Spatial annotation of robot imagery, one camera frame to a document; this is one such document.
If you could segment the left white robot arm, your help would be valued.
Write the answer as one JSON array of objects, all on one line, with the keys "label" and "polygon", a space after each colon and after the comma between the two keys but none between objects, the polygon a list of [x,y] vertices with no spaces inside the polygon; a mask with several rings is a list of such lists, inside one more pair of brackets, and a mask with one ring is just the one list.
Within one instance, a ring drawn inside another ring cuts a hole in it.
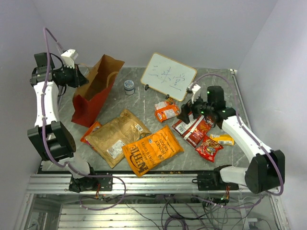
[{"label": "left white robot arm", "polygon": [[34,128],[29,129],[27,135],[43,161],[68,168],[75,179],[81,179],[86,190],[93,190],[98,178],[92,175],[89,163],[76,154],[74,138],[59,118],[59,89],[78,88],[88,83],[75,64],[77,56],[74,49],[64,51],[58,57],[61,67],[57,69],[52,53],[34,55],[37,67],[32,72],[30,84],[36,95],[37,114]]}]

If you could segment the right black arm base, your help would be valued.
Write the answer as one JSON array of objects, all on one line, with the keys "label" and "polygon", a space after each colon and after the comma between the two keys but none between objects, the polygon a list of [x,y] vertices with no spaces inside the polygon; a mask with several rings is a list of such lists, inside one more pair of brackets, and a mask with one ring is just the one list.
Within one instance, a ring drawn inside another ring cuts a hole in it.
[{"label": "right black arm base", "polygon": [[222,181],[220,176],[220,170],[222,168],[224,166],[217,167],[213,170],[202,171],[191,182],[197,185],[199,191],[239,190],[238,184]]}]

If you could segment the red Doritos chips bag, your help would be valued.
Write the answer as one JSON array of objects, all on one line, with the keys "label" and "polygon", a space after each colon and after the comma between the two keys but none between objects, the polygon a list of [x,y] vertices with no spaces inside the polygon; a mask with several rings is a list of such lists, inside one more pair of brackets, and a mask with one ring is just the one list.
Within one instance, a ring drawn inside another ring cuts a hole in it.
[{"label": "red Doritos chips bag", "polygon": [[194,119],[192,112],[189,113],[189,120],[190,122],[188,124],[182,120],[178,120],[172,125],[172,128],[193,148],[196,148],[210,131],[213,126],[213,121],[203,115]]}]

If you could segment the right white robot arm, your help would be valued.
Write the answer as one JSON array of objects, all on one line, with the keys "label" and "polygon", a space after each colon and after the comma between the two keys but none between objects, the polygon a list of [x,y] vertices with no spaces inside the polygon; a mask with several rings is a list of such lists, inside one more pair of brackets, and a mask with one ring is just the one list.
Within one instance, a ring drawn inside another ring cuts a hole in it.
[{"label": "right white robot arm", "polygon": [[179,120],[188,124],[189,113],[192,113],[194,118],[200,115],[210,118],[234,139],[249,161],[246,168],[231,165],[215,168],[214,176],[211,178],[212,186],[220,190],[228,183],[239,184],[255,194],[270,192],[271,189],[279,187],[277,195],[281,195],[285,182],[284,153],[264,144],[244,124],[237,111],[226,106],[222,87],[209,86],[206,101],[201,98],[201,87],[195,83],[187,88],[187,92],[192,97],[181,107]]}]

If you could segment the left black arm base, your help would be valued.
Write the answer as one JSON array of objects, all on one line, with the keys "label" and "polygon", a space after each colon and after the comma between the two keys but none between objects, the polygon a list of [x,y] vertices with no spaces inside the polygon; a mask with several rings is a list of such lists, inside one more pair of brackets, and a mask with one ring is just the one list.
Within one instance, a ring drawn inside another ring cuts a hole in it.
[{"label": "left black arm base", "polygon": [[71,192],[86,192],[86,191],[111,191],[112,178],[90,178],[83,177],[79,179],[71,178],[69,191]]}]

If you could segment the orange Kettle chips bag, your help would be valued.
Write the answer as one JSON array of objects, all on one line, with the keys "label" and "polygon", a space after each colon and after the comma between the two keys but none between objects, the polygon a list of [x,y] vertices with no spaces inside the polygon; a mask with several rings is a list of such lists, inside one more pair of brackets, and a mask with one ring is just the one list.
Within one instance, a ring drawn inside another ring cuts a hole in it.
[{"label": "orange Kettle chips bag", "polygon": [[123,146],[122,150],[130,168],[138,177],[184,151],[168,125],[154,134]]}]

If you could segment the red brown paper bag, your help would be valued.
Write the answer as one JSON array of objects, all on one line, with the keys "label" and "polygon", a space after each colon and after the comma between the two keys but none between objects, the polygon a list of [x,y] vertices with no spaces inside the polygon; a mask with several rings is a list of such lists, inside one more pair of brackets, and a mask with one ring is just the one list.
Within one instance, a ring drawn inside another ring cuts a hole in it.
[{"label": "red brown paper bag", "polygon": [[122,60],[103,55],[93,66],[87,75],[89,82],[77,88],[73,95],[73,123],[90,127],[96,121],[124,64]]}]

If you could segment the brown gold snack bag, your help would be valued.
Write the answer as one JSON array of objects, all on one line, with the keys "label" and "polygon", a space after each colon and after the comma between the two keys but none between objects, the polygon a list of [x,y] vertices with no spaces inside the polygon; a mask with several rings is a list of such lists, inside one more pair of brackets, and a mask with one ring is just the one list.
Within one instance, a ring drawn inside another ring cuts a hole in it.
[{"label": "brown gold snack bag", "polygon": [[151,134],[146,125],[130,110],[120,115],[86,137],[96,152],[114,168],[125,156],[122,147]]}]

